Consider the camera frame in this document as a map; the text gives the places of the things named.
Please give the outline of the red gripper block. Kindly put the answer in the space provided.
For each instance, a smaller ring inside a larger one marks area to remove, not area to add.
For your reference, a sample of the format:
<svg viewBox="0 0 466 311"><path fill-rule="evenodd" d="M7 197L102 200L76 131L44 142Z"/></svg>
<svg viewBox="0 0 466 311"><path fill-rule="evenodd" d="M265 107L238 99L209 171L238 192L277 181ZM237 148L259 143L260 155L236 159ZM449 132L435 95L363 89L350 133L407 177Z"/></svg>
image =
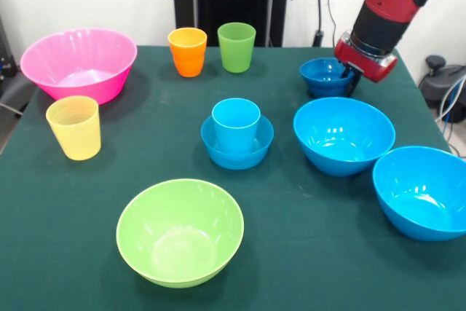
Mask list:
<svg viewBox="0 0 466 311"><path fill-rule="evenodd" d="M351 98L362 76L372 82L382 81L396 66L398 58L389 53L375 55L356 45L352 40L352 32L346 31L338 40L334 55L344 65L341 78L348 77L353 72L351 82L347 85L345 96Z"/></svg>

